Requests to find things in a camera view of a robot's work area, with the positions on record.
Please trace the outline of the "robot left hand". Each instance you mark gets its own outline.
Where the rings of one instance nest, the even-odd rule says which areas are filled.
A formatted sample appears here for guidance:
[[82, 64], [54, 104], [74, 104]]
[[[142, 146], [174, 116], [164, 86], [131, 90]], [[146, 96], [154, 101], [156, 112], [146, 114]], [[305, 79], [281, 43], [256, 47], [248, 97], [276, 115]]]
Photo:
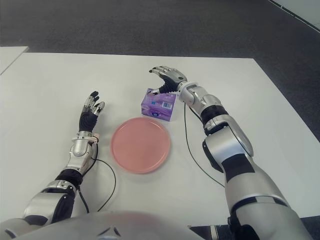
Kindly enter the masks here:
[[93, 132], [98, 116], [101, 114], [106, 105], [104, 101], [97, 103], [99, 98], [99, 92], [93, 91], [86, 99], [79, 118], [79, 132]]

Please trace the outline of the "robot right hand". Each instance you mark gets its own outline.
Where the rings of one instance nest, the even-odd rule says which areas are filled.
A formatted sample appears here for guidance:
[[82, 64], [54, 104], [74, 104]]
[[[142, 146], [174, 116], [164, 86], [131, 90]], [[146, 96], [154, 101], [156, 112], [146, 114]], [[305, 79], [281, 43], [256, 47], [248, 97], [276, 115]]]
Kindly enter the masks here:
[[168, 66], [156, 66], [150, 69], [149, 72], [159, 76], [164, 81], [164, 84], [160, 88], [149, 91], [147, 93], [148, 96], [177, 92], [179, 85], [188, 81], [183, 73]]

